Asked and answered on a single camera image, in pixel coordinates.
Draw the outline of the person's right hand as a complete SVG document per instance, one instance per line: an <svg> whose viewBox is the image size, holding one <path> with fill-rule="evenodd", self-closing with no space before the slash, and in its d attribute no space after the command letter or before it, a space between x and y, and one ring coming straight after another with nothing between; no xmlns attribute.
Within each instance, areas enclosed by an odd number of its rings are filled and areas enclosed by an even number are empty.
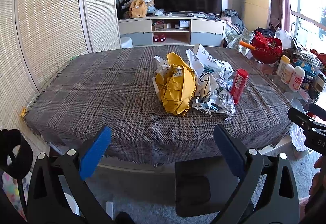
<svg viewBox="0 0 326 224"><path fill-rule="evenodd" d="M325 156L321 156L319 157L319 159L315 162L314 164L314 168L315 169L321 169L322 168L322 165L325 163ZM310 190L309 190L309 195L312 196L314 195L318 189L319 189L319 175L320 175L320 172L317 172L313 178L312 178L312 185L310 187Z"/></svg>

